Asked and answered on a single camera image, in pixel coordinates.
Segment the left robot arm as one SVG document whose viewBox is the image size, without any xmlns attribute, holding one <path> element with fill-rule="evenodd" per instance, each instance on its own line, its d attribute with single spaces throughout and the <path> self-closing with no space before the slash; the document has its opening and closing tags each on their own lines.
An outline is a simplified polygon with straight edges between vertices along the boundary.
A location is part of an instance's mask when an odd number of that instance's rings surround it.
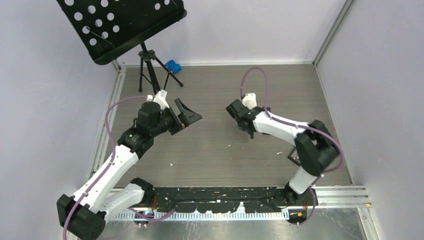
<svg viewBox="0 0 424 240">
<path fill-rule="evenodd" d="M 123 210 L 139 204 L 148 207 L 155 199 L 154 187 L 136 177 L 113 195 L 110 191 L 123 175 L 153 146 L 154 138 L 169 132 L 182 131 L 202 119 L 185 106 L 179 98 L 175 114 L 165 100 L 151 100 L 142 104 L 133 125 L 112 143 L 112 153 L 99 170 L 71 196 L 63 194 L 56 203 L 62 238 L 68 233 L 81 240 L 96 240 L 107 222 Z"/>
</svg>

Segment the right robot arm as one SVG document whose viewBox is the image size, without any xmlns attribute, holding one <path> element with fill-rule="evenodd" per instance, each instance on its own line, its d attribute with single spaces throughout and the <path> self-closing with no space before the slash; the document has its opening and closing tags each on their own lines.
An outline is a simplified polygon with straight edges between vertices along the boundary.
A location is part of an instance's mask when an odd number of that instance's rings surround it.
<svg viewBox="0 0 424 240">
<path fill-rule="evenodd" d="M 284 200 L 299 205 L 306 192 L 329 165 L 342 154 L 340 145 L 319 120 L 299 122 L 277 116 L 268 107 L 247 106 L 236 99 L 226 108 L 238 128 L 251 138 L 255 133 L 274 136 L 292 144 L 299 158 L 299 168 L 283 189 Z"/>
</svg>

